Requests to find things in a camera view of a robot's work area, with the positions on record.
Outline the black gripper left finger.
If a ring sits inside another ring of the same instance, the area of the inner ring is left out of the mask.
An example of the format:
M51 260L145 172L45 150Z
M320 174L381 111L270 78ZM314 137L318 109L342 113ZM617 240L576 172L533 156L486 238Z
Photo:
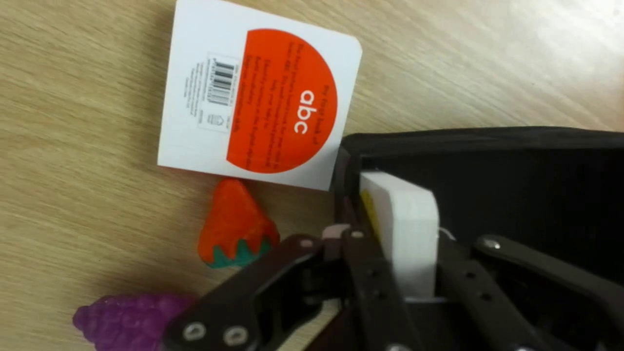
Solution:
M305 351L418 351L418 336L375 236L297 234L174 318L162 351L277 351L338 301Z

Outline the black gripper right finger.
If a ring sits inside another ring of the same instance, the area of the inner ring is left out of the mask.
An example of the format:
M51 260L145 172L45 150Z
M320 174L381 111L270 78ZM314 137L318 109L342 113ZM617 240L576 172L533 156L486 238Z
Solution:
M505 236L443 238L439 283L478 351L624 351L624 287Z

